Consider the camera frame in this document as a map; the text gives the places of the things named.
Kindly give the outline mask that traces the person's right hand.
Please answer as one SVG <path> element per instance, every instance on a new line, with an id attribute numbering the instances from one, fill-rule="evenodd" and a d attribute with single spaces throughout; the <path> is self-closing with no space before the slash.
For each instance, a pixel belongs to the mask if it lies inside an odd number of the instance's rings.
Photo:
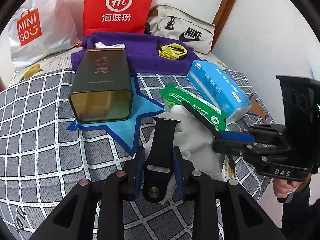
<path id="1" fill-rule="evenodd" d="M 274 178 L 272 180 L 272 189 L 277 198 L 286 198 L 289 194 L 300 193 L 308 187 L 312 174 L 309 174 L 304 181 L 289 181 L 285 179 Z"/>

